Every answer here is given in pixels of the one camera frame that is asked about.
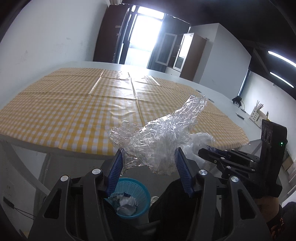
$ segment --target dark wooden cabinet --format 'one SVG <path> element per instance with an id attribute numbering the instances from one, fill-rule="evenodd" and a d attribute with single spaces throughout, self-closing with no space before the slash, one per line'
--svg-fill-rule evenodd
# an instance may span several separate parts
<path id="1" fill-rule="evenodd" d="M 178 35 L 168 68 L 180 72 L 180 75 L 175 74 L 178 77 L 193 81 L 206 41 L 195 33 Z"/>
<path id="2" fill-rule="evenodd" d="M 107 8 L 96 41 L 94 62 L 115 63 L 125 34 L 128 9 L 128 5 L 122 4 Z"/>

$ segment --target human hand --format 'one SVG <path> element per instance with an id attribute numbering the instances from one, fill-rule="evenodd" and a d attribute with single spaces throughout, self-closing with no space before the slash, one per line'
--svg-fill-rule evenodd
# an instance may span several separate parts
<path id="1" fill-rule="evenodd" d="M 279 212 L 279 199 L 277 197 L 265 196 L 255 199 L 265 222 L 272 220 Z"/>

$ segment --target white plastic bag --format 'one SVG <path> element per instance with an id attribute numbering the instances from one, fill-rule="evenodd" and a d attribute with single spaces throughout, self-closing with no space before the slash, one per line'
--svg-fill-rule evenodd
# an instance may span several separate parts
<path id="1" fill-rule="evenodd" d="M 187 159 L 194 160 L 199 168 L 204 168 L 207 161 L 198 156 L 198 151 L 208 148 L 207 146 L 211 146 L 215 140 L 210 134 L 204 132 L 191 134 L 190 137 L 191 140 L 181 146 L 182 151 Z"/>

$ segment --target sneaker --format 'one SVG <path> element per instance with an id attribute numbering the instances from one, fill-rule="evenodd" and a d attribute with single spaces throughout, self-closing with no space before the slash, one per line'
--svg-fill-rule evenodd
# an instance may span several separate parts
<path id="1" fill-rule="evenodd" d="M 153 197 L 150 199 L 150 207 L 151 207 L 152 204 L 155 203 L 158 199 L 159 199 L 158 196 L 153 196 Z"/>

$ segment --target table leg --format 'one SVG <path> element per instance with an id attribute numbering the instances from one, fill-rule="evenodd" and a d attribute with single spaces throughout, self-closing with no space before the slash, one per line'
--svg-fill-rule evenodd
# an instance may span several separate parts
<path id="1" fill-rule="evenodd" d="M 40 191 L 42 191 L 45 195 L 49 195 L 50 190 L 48 190 L 25 166 L 25 164 L 22 162 L 22 160 L 19 158 L 17 153 L 12 148 L 11 144 L 0 140 L 0 143 L 3 147 L 3 150 L 5 152 L 5 155 L 11 165 L 19 172 L 19 174 L 22 175 L 23 178 L 25 178 L 33 187 L 38 188 Z"/>

